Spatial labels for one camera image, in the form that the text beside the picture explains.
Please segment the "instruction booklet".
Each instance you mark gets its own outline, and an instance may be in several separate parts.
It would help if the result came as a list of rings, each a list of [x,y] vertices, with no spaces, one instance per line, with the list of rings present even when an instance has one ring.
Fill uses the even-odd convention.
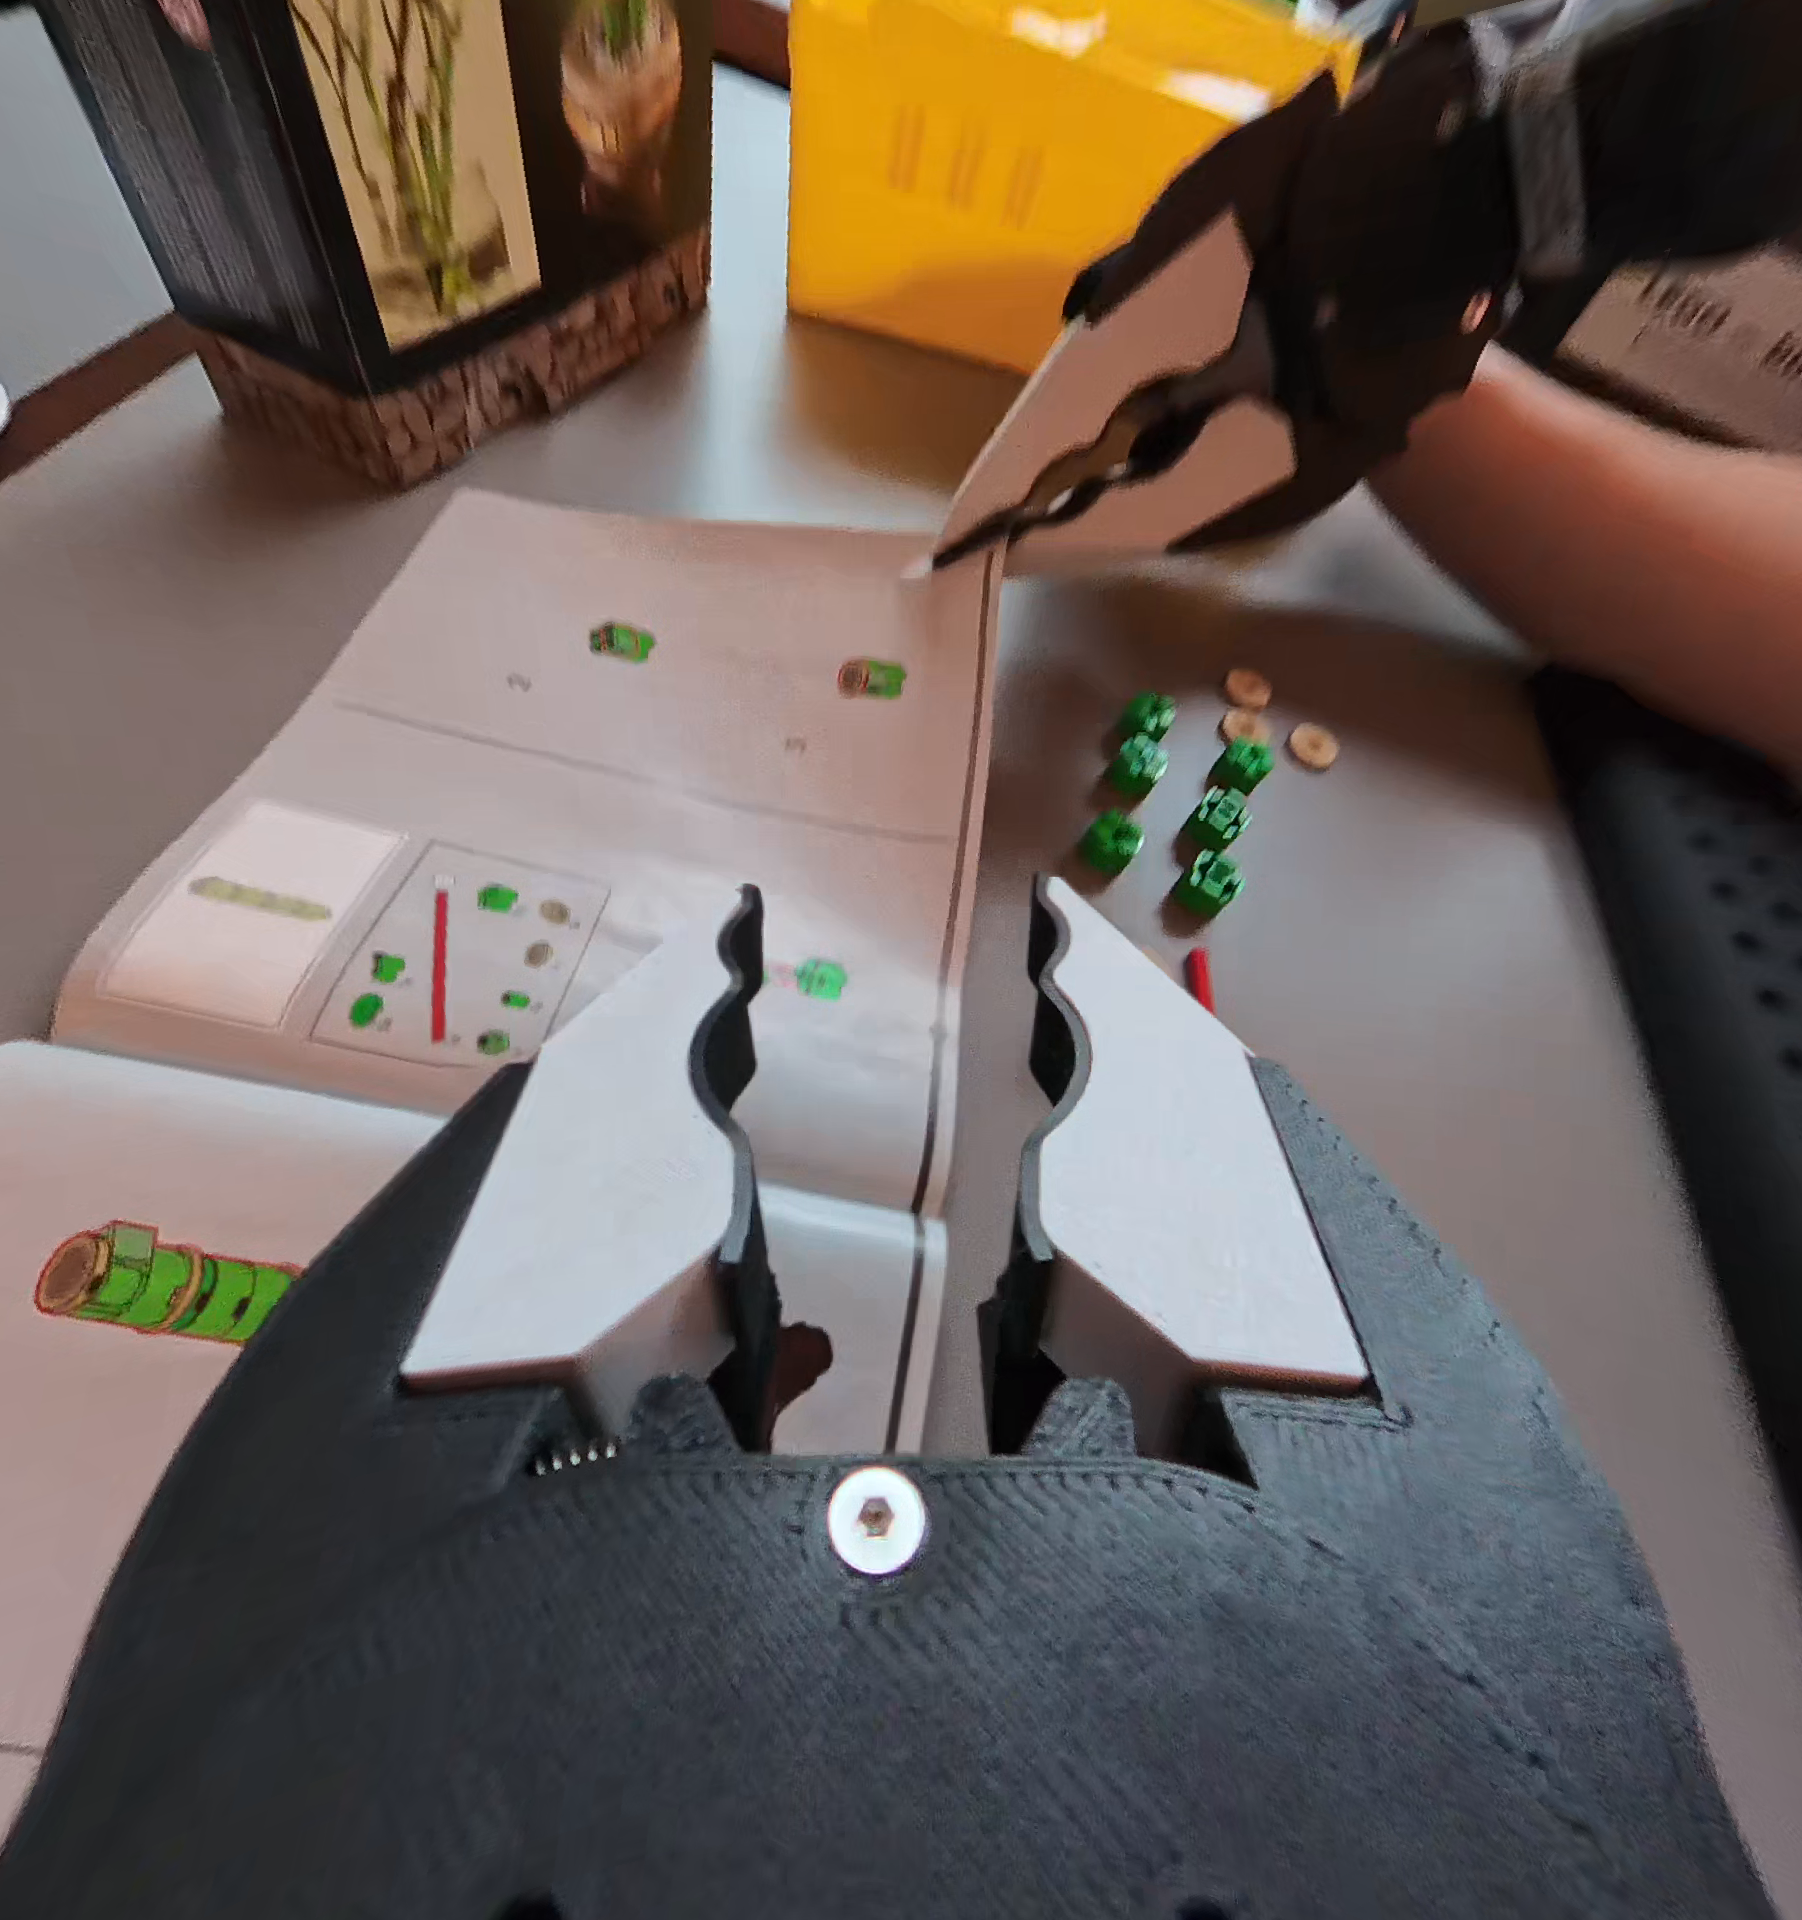
[[[832,1343],[773,1445],[918,1449],[993,680],[995,577],[896,536],[442,508],[0,1046],[0,1773],[283,1272],[747,883],[741,1119]]]

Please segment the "yellow storage bin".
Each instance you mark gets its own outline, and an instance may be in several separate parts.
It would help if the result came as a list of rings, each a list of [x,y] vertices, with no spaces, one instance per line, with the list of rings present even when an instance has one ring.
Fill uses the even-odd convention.
[[[1081,270],[1364,45],[1333,6],[796,3],[788,308],[1029,375]]]

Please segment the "black bamboo set box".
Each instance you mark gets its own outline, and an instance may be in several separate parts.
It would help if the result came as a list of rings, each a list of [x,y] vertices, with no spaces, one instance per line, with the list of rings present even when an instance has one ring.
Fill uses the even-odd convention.
[[[706,304],[713,6],[41,14],[223,414],[376,488]]]

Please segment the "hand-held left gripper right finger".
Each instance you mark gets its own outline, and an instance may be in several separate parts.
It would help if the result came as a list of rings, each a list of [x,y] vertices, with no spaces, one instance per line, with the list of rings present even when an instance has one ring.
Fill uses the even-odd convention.
[[[1368,1393],[1257,1061],[1070,883],[1034,878],[1032,1076],[1011,1264],[983,1306],[993,1451],[1066,1379],[1110,1379],[1141,1451],[1202,1451],[1225,1388]]]

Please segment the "person's right forearm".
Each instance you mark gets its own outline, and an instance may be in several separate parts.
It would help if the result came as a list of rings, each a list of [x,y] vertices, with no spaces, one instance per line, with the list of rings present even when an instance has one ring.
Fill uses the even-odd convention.
[[[1802,460],[1681,438],[1490,349],[1368,493],[1537,655],[1802,787]]]

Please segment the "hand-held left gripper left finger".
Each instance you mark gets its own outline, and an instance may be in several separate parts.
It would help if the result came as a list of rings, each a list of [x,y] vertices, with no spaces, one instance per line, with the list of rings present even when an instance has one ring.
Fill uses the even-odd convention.
[[[677,930],[532,1061],[405,1356],[413,1392],[562,1388],[622,1436],[652,1379],[772,1443],[784,1307],[736,1103],[764,896]]]

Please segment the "grey desk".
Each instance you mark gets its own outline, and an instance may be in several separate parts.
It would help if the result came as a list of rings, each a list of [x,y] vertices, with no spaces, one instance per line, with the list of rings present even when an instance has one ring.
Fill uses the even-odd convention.
[[[447,498],[381,494],[226,426],[152,320],[0,443],[0,1042],[246,770]],[[1218,936],[1228,1021],[1333,1118],[1550,1369],[1628,1507],[1730,1806],[1802,1915],[1802,1566],[1502,634],[1357,498],[1270,562],[1011,591],[965,987],[952,1278],[929,1445],[971,1451],[956,1340],[1009,1246],[1034,1114],[1029,876],[1062,752],[1227,660],[1343,737],[1268,811],[1274,883]]]

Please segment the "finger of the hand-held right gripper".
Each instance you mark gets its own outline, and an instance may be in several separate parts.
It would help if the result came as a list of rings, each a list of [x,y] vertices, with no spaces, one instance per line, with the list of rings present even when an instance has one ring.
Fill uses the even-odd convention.
[[[1184,536],[1284,486],[1296,472],[1293,428],[1264,400],[1233,400],[1202,424],[1163,467],[1133,462],[1083,483],[1011,536],[1016,557],[1155,557]]]
[[[1225,211],[1106,317],[1069,323],[962,478],[933,553],[907,577],[995,549],[1017,575],[1145,559],[1016,557],[1011,536],[1112,470],[1163,467],[1225,404],[1255,400],[1249,277],[1249,247]]]

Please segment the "group of green round bricks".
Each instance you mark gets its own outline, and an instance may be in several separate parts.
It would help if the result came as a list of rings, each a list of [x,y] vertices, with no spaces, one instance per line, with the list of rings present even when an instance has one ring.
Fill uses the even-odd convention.
[[[1137,866],[1148,832],[1138,817],[1171,770],[1169,734],[1178,701],[1166,692],[1141,692],[1123,712],[1102,793],[1112,801],[1081,832],[1076,862],[1091,881],[1115,881]],[[1249,799],[1274,774],[1274,750],[1238,743],[1205,772],[1197,803],[1176,829],[1181,860],[1169,903],[1197,925],[1214,922],[1242,891],[1235,847],[1249,829]]]

